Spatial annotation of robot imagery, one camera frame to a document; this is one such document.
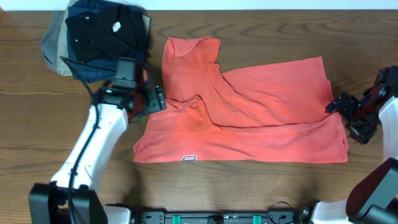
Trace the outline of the red t-shirt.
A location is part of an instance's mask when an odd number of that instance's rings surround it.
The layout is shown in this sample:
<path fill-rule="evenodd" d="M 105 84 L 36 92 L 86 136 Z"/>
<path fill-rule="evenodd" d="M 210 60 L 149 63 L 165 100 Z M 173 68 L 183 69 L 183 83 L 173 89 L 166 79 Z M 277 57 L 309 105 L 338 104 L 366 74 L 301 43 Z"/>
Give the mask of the red t-shirt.
<path fill-rule="evenodd" d="M 321 57 L 222 72 L 221 42 L 169 38 L 166 108 L 149 116 L 134 160 L 337 163 L 348 160 Z"/>

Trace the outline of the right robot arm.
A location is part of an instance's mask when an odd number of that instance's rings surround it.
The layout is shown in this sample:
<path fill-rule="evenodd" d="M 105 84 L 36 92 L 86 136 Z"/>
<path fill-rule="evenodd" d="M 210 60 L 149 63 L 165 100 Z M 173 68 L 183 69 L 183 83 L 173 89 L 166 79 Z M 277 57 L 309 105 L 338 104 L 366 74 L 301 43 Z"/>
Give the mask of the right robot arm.
<path fill-rule="evenodd" d="M 346 200 L 317 201 L 297 217 L 299 223 L 397 223 L 397 67 L 380 69 L 363 99 L 342 93 L 326 112 L 339 113 L 350 137 L 367 144 L 377 126 L 383 131 L 383 162 Z"/>

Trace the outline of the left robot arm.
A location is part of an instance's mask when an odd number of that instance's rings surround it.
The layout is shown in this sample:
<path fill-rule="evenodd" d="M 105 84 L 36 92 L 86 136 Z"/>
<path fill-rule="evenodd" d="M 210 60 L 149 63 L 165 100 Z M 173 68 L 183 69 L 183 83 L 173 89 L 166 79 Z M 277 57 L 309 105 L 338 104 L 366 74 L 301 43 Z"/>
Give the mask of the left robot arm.
<path fill-rule="evenodd" d="M 139 214 L 123 204 L 103 206 L 100 182 L 119 138 L 129 124 L 166 109 L 161 86 L 150 82 L 142 60 L 120 58 L 113 77 L 97 91 L 70 69 L 91 98 L 88 119 L 69 157 L 47 184 L 29 193 L 32 223 L 139 223 Z"/>

